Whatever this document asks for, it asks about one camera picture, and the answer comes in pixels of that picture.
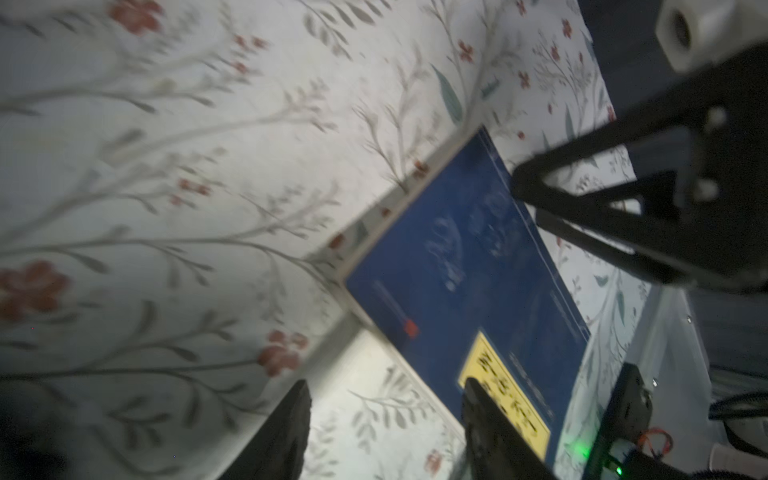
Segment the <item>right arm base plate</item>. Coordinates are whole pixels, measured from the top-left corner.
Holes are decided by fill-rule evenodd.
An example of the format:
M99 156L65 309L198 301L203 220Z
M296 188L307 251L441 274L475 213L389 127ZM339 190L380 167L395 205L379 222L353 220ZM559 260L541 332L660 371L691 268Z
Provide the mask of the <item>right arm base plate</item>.
M649 427L652 416L651 394L646 389L639 368L624 363L582 474L583 479L602 476L612 447L618 441L635 445Z

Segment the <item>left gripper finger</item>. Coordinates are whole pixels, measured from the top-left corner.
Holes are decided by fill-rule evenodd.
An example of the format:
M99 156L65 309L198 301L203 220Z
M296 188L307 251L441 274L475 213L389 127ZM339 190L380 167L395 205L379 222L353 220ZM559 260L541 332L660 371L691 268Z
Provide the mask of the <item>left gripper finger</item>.
M298 380L219 479L299 479L308 447L311 407L308 383Z
M472 479L555 479L474 377L465 381L461 417Z

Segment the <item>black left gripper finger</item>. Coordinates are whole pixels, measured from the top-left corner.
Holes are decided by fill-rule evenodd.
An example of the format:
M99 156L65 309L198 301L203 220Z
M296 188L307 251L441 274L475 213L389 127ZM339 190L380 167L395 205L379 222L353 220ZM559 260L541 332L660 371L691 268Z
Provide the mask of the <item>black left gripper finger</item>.
M631 107L623 116L586 135L536 155L514 169L511 195L528 204L568 204L566 192L547 184L550 174L606 150L691 125L696 113L694 99L681 89L670 89ZM636 199L642 204L673 204L677 187L678 173L667 170L592 192L586 198L606 203Z
M632 276L659 285L689 285L690 279L668 265L638 253L614 239L573 226L562 218L537 209L538 227Z

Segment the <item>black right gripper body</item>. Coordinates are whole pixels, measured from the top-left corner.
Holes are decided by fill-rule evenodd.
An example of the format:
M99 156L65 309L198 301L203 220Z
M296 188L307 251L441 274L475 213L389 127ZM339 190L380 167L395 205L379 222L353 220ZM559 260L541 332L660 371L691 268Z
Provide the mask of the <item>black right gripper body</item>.
M687 161L638 179L623 228L630 269L653 281L767 290L767 46L702 70L623 116L630 142L687 134Z

